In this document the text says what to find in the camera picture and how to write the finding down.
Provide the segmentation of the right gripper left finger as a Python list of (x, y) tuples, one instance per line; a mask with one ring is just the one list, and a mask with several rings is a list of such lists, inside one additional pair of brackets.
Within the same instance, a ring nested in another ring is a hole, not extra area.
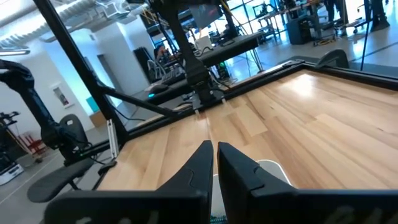
[(46, 223), (209, 223), (213, 145), (203, 141), (157, 190), (67, 192), (47, 205)]

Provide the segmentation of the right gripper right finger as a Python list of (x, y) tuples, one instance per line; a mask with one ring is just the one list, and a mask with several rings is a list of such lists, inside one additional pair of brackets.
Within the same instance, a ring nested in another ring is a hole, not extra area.
[(229, 223), (397, 223), (396, 190), (296, 189), (227, 142), (218, 177)]

